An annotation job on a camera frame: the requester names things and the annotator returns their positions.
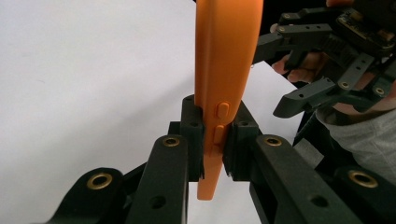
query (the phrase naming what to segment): orange tab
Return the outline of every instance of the orange tab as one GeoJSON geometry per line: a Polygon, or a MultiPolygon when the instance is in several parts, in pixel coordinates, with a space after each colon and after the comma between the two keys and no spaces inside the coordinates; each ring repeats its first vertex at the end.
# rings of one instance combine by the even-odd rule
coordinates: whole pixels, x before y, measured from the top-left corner
{"type": "Polygon", "coordinates": [[[211,200],[256,50],[263,0],[196,2],[195,103],[205,124],[205,179],[198,183],[198,199],[211,200]]]}

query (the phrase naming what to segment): black plastic part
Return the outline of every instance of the black plastic part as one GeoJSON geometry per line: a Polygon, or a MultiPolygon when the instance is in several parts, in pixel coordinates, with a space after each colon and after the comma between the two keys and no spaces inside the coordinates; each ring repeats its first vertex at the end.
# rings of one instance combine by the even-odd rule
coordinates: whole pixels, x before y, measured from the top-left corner
{"type": "Polygon", "coordinates": [[[280,26],[277,32],[259,37],[253,63],[270,60],[278,51],[291,51],[286,69],[297,68],[312,49],[320,49],[332,28],[325,23],[280,26]]]}
{"type": "Polygon", "coordinates": [[[274,110],[279,118],[290,118],[303,111],[311,112],[320,105],[334,103],[332,91],[336,87],[329,78],[323,78],[311,85],[282,96],[274,110]]]}
{"type": "Polygon", "coordinates": [[[125,223],[186,223],[188,181],[187,140],[180,135],[159,138],[125,223]]]}
{"type": "Polygon", "coordinates": [[[365,89],[371,92],[374,97],[384,98],[389,95],[396,79],[396,55],[390,57],[378,70],[375,72],[376,79],[372,80],[365,89]]]}
{"type": "Polygon", "coordinates": [[[180,134],[180,121],[171,121],[169,123],[168,134],[180,134]]]}
{"type": "Polygon", "coordinates": [[[241,102],[236,117],[231,124],[223,155],[224,168],[227,175],[233,178],[233,181],[250,180],[252,160],[250,143],[259,133],[259,125],[251,116],[245,104],[241,102]]]}
{"type": "Polygon", "coordinates": [[[325,7],[325,2],[318,0],[265,0],[260,34],[267,34],[270,30],[270,26],[278,22],[279,15],[283,12],[295,12],[303,7],[325,7]]]}
{"type": "MultiPolygon", "coordinates": [[[[340,218],[343,223],[361,223],[285,139],[260,135],[255,143],[258,170],[253,172],[264,176],[276,197],[276,213],[270,215],[274,223],[340,223],[340,218]]],[[[255,205],[264,210],[257,200],[255,205]]]]}
{"type": "Polygon", "coordinates": [[[250,165],[249,192],[262,223],[275,223],[278,202],[257,162],[250,165]]]}
{"type": "Polygon", "coordinates": [[[383,28],[396,33],[396,2],[394,0],[355,0],[353,7],[367,19],[381,24],[383,28]]]}
{"type": "Polygon", "coordinates": [[[118,170],[89,171],[67,192],[47,224],[118,223],[126,200],[122,182],[118,170]]]}
{"type": "Polygon", "coordinates": [[[342,167],[335,172],[333,185],[365,223],[396,223],[396,187],[380,175],[361,167],[342,167]]]}
{"type": "Polygon", "coordinates": [[[140,179],[142,178],[143,172],[145,171],[146,163],[134,168],[131,172],[124,175],[124,188],[127,195],[130,197],[134,195],[139,186],[140,179]]]}
{"type": "Polygon", "coordinates": [[[189,181],[197,182],[204,175],[204,123],[202,109],[194,104],[194,96],[183,99],[180,135],[189,142],[189,181]]]}
{"type": "Polygon", "coordinates": [[[279,19],[279,25],[295,25],[315,23],[329,23],[331,19],[335,19],[344,13],[344,9],[340,7],[313,7],[303,8],[297,13],[282,13],[279,19]]]}

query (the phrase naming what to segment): white background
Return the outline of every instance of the white background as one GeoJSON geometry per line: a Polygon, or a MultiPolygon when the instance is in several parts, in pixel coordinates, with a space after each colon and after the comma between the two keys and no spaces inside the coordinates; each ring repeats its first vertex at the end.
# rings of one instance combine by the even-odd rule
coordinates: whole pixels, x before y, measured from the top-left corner
{"type": "MultiPolygon", "coordinates": [[[[0,1],[0,223],[47,221],[77,179],[145,162],[193,94],[191,0],[0,1]]],[[[293,87],[256,64],[244,100],[264,133],[293,87]]],[[[191,184],[189,223],[259,223],[248,183],[222,174],[215,199],[191,184]]]]}

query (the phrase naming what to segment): circular hole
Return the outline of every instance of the circular hole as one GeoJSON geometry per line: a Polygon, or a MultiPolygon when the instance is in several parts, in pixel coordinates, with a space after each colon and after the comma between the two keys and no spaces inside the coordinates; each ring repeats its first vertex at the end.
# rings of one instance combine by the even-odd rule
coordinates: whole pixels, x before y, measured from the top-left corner
{"type": "Polygon", "coordinates": [[[317,207],[327,207],[327,206],[329,206],[329,203],[327,202],[327,200],[325,198],[323,198],[322,196],[319,196],[319,195],[315,195],[309,201],[311,201],[311,203],[313,203],[317,207]]]}
{"type": "Polygon", "coordinates": [[[362,187],[369,189],[378,187],[378,182],[376,182],[372,176],[367,175],[362,171],[350,171],[348,176],[349,179],[362,187]]]}
{"type": "Polygon", "coordinates": [[[277,140],[274,139],[274,138],[270,138],[270,139],[268,139],[267,141],[268,141],[268,143],[271,143],[271,144],[279,144],[279,141],[277,141],[277,140]]]}
{"type": "Polygon", "coordinates": [[[241,122],[239,122],[239,125],[248,126],[248,122],[247,121],[241,121],[241,122]]]}
{"type": "Polygon", "coordinates": [[[341,86],[344,87],[344,88],[349,88],[349,84],[347,84],[346,82],[342,82],[341,86]]]}
{"type": "Polygon", "coordinates": [[[376,88],[375,91],[381,95],[385,93],[381,88],[376,88]]]}
{"type": "Polygon", "coordinates": [[[107,181],[107,177],[105,177],[105,176],[98,176],[97,178],[95,178],[95,179],[92,181],[92,183],[93,183],[94,185],[102,185],[102,184],[106,183],[106,181],[107,181]]]}
{"type": "Polygon", "coordinates": [[[159,209],[166,205],[166,199],[163,196],[156,196],[151,198],[148,203],[152,209],[159,209]]]}
{"type": "Polygon", "coordinates": [[[96,174],[91,176],[91,178],[88,180],[87,188],[104,189],[111,183],[112,180],[113,177],[110,174],[106,174],[106,173],[96,174]]]}
{"type": "Polygon", "coordinates": [[[178,140],[178,138],[175,137],[167,137],[163,139],[163,144],[166,147],[175,147],[178,146],[179,143],[180,141],[178,140]]]}
{"type": "Polygon", "coordinates": [[[267,145],[270,145],[272,147],[279,147],[280,145],[282,145],[282,141],[275,137],[266,137],[264,141],[267,145]]]}
{"type": "Polygon", "coordinates": [[[359,180],[360,182],[364,182],[364,183],[370,183],[371,179],[365,175],[355,175],[355,178],[357,180],[359,180]]]}

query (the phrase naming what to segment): person's finger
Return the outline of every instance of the person's finger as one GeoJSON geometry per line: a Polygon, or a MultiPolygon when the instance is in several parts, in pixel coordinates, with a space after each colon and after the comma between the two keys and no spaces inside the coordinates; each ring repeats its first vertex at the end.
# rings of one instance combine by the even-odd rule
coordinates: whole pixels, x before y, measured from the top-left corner
{"type": "Polygon", "coordinates": [[[326,60],[326,54],[322,52],[310,52],[306,55],[304,61],[300,65],[300,68],[318,71],[326,62],[326,60]]]}
{"type": "Polygon", "coordinates": [[[277,29],[277,23],[272,24],[270,27],[270,33],[274,33],[276,29],[277,29]]]}
{"type": "Polygon", "coordinates": [[[316,71],[313,70],[307,70],[303,68],[298,68],[291,70],[289,75],[288,75],[288,81],[289,82],[312,82],[315,79],[316,76],[316,71]]]}
{"type": "Polygon", "coordinates": [[[327,0],[326,6],[328,7],[346,7],[351,6],[353,0],[327,0]]]}
{"type": "Polygon", "coordinates": [[[289,70],[285,70],[285,63],[288,61],[289,55],[284,56],[281,60],[273,63],[272,68],[274,71],[279,73],[280,75],[284,75],[285,73],[289,72],[289,70]]]}

